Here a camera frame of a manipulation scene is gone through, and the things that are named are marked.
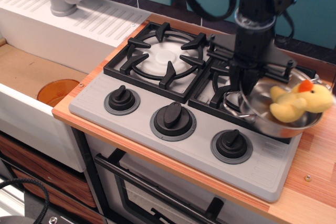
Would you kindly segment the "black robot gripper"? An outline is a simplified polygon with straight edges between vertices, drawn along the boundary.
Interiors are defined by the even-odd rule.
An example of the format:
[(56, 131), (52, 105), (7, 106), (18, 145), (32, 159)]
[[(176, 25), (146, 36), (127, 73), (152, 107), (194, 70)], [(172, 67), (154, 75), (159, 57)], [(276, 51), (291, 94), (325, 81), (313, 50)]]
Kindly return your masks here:
[(211, 34), (209, 51), (229, 62), (230, 90), (249, 95), (264, 76), (289, 82), (296, 61), (274, 44), (274, 29), (252, 30), (238, 26), (236, 34)]

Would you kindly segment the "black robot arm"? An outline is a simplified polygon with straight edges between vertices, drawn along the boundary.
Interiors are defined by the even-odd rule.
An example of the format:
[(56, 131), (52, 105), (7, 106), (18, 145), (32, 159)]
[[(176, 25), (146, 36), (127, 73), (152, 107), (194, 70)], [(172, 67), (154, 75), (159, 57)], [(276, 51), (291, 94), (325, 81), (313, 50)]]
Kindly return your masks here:
[(236, 34), (212, 34), (209, 37), (211, 57), (226, 62), (230, 84), (226, 91), (249, 95), (264, 76), (288, 83), (296, 61), (281, 52), (275, 24), (284, 15), (289, 25), (293, 21), (287, 8), (296, 0), (239, 0), (235, 11)]

